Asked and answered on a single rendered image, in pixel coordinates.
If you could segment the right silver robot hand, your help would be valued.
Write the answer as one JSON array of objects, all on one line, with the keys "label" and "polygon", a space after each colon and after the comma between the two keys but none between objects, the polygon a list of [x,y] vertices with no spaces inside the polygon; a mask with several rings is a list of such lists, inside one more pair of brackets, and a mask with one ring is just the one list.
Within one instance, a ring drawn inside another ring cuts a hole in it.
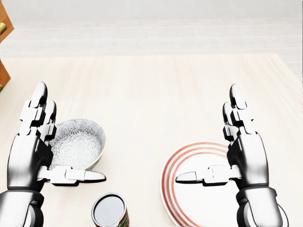
[{"label": "right silver robot hand", "polygon": [[234,181],[239,189],[269,185],[267,156],[261,136],[253,128],[251,109],[236,84],[229,96],[230,101],[223,104],[223,134],[230,143],[230,167],[212,165],[203,171],[183,173],[176,177],[176,183],[219,186]]}]

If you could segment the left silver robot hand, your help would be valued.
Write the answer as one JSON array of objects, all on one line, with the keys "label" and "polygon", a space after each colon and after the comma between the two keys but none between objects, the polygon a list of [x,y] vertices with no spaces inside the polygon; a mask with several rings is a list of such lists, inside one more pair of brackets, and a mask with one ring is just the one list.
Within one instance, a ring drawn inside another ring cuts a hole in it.
[{"label": "left silver robot hand", "polygon": [[106,176],[99,172],[77,170],[71,166],[50,169],[53,159],[50,141],[56,134],[56,104],[47,100],[47,94],[46,84],[39,82],[32,98],[24,103],[20,115],[21,126],[8,159],[8,189],[40,192],[46,182],[55,186],[104,182]]}]

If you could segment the grey floral patterned bowl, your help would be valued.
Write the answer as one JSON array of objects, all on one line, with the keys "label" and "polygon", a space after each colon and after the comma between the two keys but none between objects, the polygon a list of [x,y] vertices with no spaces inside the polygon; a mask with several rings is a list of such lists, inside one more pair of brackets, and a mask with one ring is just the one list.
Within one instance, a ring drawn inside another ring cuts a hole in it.
[{"label": "grey floral patterned bowl", "polygon": [[102,157],[106,143],[103,128],[95,121],[69,119],[56,125],[55,138],[50,141],[53,159],[49,169],[71,166],[91,170]]}]

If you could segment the white plate with red rings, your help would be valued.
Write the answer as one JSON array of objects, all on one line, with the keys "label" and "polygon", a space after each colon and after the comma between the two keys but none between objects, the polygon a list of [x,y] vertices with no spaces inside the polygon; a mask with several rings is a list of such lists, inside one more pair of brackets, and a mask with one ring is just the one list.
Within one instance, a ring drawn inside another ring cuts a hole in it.
[{"label": "white plate with red rings", "polygon": [[234,181],[223,186],[176,183],[178,175],[204,171],[209,166],[225,165],[226,143],[202,141],[187,144],[167,159],[160,175],[160,195],[165,210],[176,226],[238,227]]}]

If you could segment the red and green printed tin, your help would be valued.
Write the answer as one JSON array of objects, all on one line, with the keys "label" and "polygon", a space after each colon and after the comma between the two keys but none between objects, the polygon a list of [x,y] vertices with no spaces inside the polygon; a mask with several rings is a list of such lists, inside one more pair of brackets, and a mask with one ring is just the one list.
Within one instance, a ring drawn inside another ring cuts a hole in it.
[{"label": "red and green printed tin", "polygon": [[91,217],[96,227],[130,227],[125,201],[118,193],[106,193],[98,198]]}]

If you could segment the wooden cabinet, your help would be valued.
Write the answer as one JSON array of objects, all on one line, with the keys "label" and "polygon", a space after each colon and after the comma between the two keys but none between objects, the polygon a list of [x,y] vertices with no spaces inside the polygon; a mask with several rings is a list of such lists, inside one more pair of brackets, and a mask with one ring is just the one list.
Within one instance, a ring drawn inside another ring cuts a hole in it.
[{"label": "wooden cabinet", "polygon": [[[0,44],[1,44],[4,41],[4,39],[14,30],[14,26],[7,14],[7,11],[4,8],[2,0],[0,0],[0,22],[5,23],[7,26],[6,31],[2,35],[0,35]],[[10,75],[5,69],[0,58],[0,84],[2,84],[4,88],[9,81],[10,81]]]}]

